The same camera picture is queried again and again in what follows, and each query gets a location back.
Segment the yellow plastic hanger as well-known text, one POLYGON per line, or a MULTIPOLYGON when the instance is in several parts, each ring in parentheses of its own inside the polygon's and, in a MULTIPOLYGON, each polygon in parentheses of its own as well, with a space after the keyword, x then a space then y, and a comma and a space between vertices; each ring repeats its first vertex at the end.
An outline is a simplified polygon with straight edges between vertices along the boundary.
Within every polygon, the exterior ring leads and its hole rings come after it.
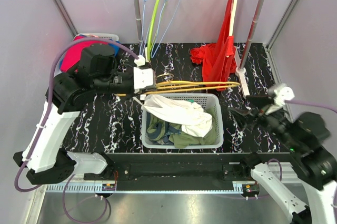
MULTIPOLYGON (((228 88, 239 87, 240 83, 225 81, 225 82, 198 82, 198 81, 188 81, 188 80, 166 80, 162 82, 157 81, 155 76, 155 88, 157 91, 146 92, 149 94, 166 94, 166 93, 181 93, 181 92, 191 92, 199 90, 218 90, 223 91, 228 88)), ((126 97, 127 94, 134 93, 134 81, 133 75, 129 79, 123 79, 120 83, 114 83, 113 93, 118 96, 126 97)))

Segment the olive green tank top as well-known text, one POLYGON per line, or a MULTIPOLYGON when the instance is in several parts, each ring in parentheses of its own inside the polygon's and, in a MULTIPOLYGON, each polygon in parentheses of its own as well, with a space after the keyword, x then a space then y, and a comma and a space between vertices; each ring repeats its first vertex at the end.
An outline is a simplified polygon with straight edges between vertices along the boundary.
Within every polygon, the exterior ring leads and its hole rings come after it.
POLYGON ((204 137, 189 135, 182 130, 182 125, 163 121, 148 112, 145 113, 146 118, 143 119, 145 125, 142 129, 145 133, 142 136, 147 139, 149 148, 213 147, 217 143, 216 113, 213 108, 206 109, 205 112, 212 116, 212 128, 204 137))

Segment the red tank top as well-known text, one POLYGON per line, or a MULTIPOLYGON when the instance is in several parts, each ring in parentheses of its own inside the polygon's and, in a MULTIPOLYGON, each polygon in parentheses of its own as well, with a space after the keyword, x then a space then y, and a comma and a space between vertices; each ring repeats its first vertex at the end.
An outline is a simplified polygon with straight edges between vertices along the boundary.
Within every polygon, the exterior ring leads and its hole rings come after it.
POLYGON ((217 42, 190 50, 191 61, 202 65, 204 82, 225 82, 236 70, 234 35, 229 36, 231 8, 228 0, 217 42))

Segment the white tank top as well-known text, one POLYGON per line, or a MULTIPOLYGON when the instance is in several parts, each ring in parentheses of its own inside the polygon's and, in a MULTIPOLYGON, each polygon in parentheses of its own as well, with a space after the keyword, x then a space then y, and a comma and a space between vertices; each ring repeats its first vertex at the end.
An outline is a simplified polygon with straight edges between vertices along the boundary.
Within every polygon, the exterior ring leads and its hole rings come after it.
POLYGON ((142 102, 142 109, 163 121, 181 125, 183 132, 194 137, 205 137, 213 128, 213 116, 196 102, 152 94, 142 102))

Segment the lime green hanger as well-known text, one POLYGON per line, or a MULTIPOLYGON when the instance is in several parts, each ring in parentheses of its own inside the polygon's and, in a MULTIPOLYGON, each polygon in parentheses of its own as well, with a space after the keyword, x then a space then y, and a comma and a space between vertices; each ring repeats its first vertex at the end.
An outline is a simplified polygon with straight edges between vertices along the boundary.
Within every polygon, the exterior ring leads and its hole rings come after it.
POLYGON ((160 0, 156 0, 155 1, 154 7, 153 7, 153 11, 152 11, 150 25, 149 25, 149 28, 148 28, 147 47, 145 49, 146 59, 148 60, 148 62, 151 61, 151 51, 152 51, 152 48, 153 48, 152 35, 153 35, 154 22, 155 22, 155 19, 156 19, 156 14, 157 14, 159 3, 160 3, 160 0))

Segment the light blue wire hanger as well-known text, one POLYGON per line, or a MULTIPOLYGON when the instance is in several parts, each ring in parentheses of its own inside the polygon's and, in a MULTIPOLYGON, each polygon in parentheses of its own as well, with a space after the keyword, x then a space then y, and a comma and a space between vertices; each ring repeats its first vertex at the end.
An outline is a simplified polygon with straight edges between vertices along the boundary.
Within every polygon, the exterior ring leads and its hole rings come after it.
POLYGON ((142 36, 142 41, 140 44, 140 52, 142 55, 145 54, 145 47, 146 47, 146 41, 147 41, 147 31, 145 30, 146 28, 146 3, 148 0, 142 0, 142 13, 141 13, 141 18, 142 18, 142 30, 141 30, 141 36, 142 36))

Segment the white hanger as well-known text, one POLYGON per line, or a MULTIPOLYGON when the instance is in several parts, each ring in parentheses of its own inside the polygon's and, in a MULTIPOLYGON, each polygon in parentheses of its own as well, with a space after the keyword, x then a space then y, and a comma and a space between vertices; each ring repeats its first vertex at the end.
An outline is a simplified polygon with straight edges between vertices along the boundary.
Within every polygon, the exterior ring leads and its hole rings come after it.
POLYGON ((237 0, 232 0, 230 25, 229 25, 229 36, 233 36, 236 8, 237 8, 237 0))

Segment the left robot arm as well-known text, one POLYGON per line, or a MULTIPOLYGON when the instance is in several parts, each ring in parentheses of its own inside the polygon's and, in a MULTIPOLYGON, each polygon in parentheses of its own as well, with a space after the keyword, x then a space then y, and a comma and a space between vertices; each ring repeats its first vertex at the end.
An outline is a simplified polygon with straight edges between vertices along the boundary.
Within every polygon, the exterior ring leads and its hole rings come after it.
POLYGON ((79 61, 67 72, 53 76, 46 92, 40 122, 29 146, 13 156, 19 169, 35 186, 63 182, 85 174, 97 180, 114 177, 114 162, 104 153, 74 153, 62 148, 73 121, 98 94, 132 98, 155 86, 155 72, 138 55, 129 72, 118 69, 114 48, 94 43, 83 48, 79 61))

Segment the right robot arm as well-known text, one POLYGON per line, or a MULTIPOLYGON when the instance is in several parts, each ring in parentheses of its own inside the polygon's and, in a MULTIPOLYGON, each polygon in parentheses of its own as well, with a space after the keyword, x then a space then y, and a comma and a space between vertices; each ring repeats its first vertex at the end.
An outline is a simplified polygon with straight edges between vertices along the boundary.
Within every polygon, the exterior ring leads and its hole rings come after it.
POLYGON ((308 202, 297 200, 258 153, 240 161, 237 168, 240 176, 260 184, 290 223, 336 223, 336 158, 322 145, 330 132, 321 115, 304 112, 294 122, 289 121, 281 114, 283 106, 305 104, 294 100, 294 94, 249 95, 247 99, 253 109, 229 108, 229 113, 241 129, 264 127, 287 148, 288 162, 303 185, 308 202))

